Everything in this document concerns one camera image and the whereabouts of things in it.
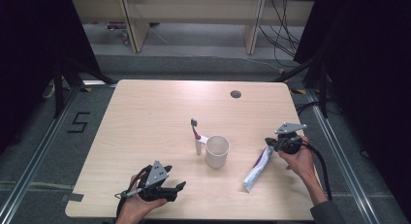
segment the gray carpet floor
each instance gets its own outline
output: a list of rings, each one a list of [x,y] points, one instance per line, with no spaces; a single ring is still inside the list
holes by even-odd
[[[243,59],[227,59],[218,57],[132,57],[97,55],[103,74],[114,79],[136,80],[243,80],[271,81],[279,77],[276,68],[286,71],[297,66],[292,61],[259,60],[259,63]],[[84,80],[94,80],[89,75],[81,75]],[[291,89],[302,88],[301,73],[287,81]],[[67,202],[63,199],[70,195],[76,184],[79,172],[94,140],[105,110],[110,102],[114,88],[93,87],[91,91],[80,92],[70,107],[66,118],[53,140],[52,146],[41,168],[24,196],[12,223],[112,223],[110,218],[73,219],[65,214]],[[306,95],[292,94],[296,105],[308,103]],[[347,124],[338,104],[328,102],[329,122],[336,133],[344,152],[355,169],[355,173],[370,198],[382,223],[408,223],[397,206],[390,190],[380,177],[372,162],[362,157],[359,151],[361,144]],[[69,133],[78,130],[73,125],[78,112],[89,112],[82,115],[79,121],[87,122],[82,133]],[[3,203],[18,181],[37,149],[54,115],[53,98],[46,99],[33,112],[31,119],[19,134],[20,142],[10,145],[0,156],[0,201]],[[337,165],[327,139],[311,108],[300,114],[300,122],[309,126],[305,135],[325,158],[329,172],[330,186],[334,201],[339,206],[347,223],[364,223],[350,189]],[[318,161],[316,167],[324,186],[322,168]],[[204,221],[152,221],[145,223],[205,223]]]

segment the human hand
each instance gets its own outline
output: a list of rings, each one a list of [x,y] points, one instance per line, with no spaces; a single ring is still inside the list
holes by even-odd
[[[132,182],[135,177],[136,176],[132,176],[130,182]],[[136,190],[136,188],[137,182],[133,184],[131,190]],[[125,201],[116,224],[137,224],[153,209],[163,206],[166,202],[167,199],[158,199],[152,202],[146,202],[138,194],[136,194]]]
[[[303,142],[308,143],[306,136],[300,137]],[[293,170],[302,180],[315,176],[314,153],[309,148],[302,146],[295,154],[279,150],[278,155],[288,163],[287,170]]]

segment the wooden table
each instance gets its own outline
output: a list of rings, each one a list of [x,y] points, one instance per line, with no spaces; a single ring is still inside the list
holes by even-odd
[[[237,90],[240,98],[233,98]],[[190,120],[204,136],[222,135],[231,144],[219,170],[196,154]],[[122,80],[118,83],[84,163],[71,217],[114,217],[131,175],[159,160],[172,165],[164,187],[187,181],[174,203],[153,219],[312,220],[306,188],[273,153],[248,193],[242,181],[284,121],[300,123],[284,83],[192,80]]]

